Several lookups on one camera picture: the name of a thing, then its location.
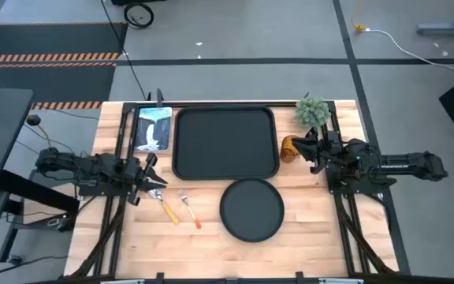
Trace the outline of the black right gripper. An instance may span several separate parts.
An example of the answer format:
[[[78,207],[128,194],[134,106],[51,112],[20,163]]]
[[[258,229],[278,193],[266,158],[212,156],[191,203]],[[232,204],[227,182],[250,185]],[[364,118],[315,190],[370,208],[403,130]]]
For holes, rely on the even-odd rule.
[[[328,130],[322,126],[321,130],[313,127],[303,138],[292,138],[292,145],[307,161],[313,162],[310,167],[312,174],[318,174],[330,163],[340,163],[338,156],[342,151],[342,143],[338,131]]]

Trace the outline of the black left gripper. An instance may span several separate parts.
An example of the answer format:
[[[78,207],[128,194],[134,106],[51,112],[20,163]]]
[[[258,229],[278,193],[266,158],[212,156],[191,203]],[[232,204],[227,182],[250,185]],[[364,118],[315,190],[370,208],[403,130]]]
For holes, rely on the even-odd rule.
[[[146,165],[144,168],[140,166],[140,160],[136,157],[131,157],[125,161],[125,168],[123,170],[124,181],[131,185],[128,195],[128,202],[131,205],[138,205],[140,202],[140,191],[149,192],[151,190],[164,189],[166,185],[159,183],[166,183],[166,181],[159,177],[154,171],[153,166],[157,163],[157,156],[155,153],[150,152],[146,158]]]

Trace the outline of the amber ribbed glass cup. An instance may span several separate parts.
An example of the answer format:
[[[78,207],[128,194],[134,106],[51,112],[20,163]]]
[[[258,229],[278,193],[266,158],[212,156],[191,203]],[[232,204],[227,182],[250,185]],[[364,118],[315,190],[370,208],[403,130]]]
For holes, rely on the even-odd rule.
[[[280,158],[285,163],[290,163],[295,160],[299,155],[299,151],[295,148],[292,140],[297,138],[295,135],[286,136],[281,143]]]

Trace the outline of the spoon with yellow handle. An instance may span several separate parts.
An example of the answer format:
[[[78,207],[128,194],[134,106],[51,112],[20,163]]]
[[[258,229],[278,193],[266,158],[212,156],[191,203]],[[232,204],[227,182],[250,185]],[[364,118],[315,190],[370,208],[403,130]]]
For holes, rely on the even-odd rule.
[[[149,190],[148,194],[152,198],[154,198],[154,199],[156,199],[156,200],[158,200],[160,202],[160,204],[162,205],[164,211],[169,216],[169,218],[171,219],[171,221],[173,222],[174,225],[178,225],[180,223],[180,220],[177,217],[177,215],[173,212],[171,207],[163,200],[163,198],[162,198],[162,190],[161,189]]]

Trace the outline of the fork with orange handle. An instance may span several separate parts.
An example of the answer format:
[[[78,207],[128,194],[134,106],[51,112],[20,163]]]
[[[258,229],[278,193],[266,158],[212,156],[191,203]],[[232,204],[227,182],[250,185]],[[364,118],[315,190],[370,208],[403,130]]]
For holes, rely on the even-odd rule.
[[[188,209],[188,212],[189,212],[189,214],[191,215],[191,217],[192,217],[192,219],[193,219],[193,221],[194,221],[194,223],[195,223],[195,227],[196,227],[198,230],[200,230],[200,229],[202,228],[202,224],[201,224],[201,222],[197,219],[197,217],[196,217],[194,211],[192,210],[192,207],[191,207],[191,205],[190,205],[190,203],[189,203],[189,201],[188,201],[188,196],[187,196],[187,194],[185,193],[185,191],[184,191],[183,189],[178,189],[177,192],[178,192],[178,194],[179,194],[179,196],[180,196],[182,202],[186,205],[186,207],[187,207],[187,209]]]

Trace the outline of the black rectangular tray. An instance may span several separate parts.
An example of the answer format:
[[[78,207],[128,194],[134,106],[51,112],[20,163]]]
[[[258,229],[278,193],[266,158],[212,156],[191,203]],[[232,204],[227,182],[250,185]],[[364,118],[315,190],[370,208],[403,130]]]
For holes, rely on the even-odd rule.
[[[269,107],[190,106],[177,112],[172,171],[178,178],[266,179],[279,167],[275,117]]]

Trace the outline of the black round plate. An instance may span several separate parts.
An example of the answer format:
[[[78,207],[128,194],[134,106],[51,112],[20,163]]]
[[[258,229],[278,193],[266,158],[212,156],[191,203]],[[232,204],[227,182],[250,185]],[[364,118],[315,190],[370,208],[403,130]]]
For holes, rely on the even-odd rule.
[[[226,230],[245,242],[270,239],[285,217],[281,194],[268,181],[254,177],[234,181],[223,192],[219,215]]]

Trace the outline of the green potted plant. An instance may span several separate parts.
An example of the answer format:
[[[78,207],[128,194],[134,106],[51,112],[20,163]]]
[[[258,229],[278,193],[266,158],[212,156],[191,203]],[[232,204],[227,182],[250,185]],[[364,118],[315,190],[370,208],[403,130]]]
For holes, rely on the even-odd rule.
[[[330,117],[328,104],[323,99],[310,96],[309,92],[296,102],[296,120],[303,127],[319,128]]]

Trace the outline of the waterfall picture card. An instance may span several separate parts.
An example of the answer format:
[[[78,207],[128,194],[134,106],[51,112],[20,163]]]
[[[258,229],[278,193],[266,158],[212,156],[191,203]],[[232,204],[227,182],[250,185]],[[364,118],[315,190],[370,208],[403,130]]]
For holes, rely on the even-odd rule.
[[[171,130],[171,107],[141,108],[136,124],[135,152],[167,151]]]

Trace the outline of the black hazard-striped floor mat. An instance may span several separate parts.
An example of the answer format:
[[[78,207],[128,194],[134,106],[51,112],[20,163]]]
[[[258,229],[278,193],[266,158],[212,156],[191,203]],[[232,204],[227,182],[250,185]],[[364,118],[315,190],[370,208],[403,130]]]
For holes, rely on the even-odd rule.
[[[0,62],[115,60],[127,30],[125,22],[0,24]]]
[[[115,68],[106,62],[0,64],[0,88],[32,90],[33,110],[98,109],[109,100]]]

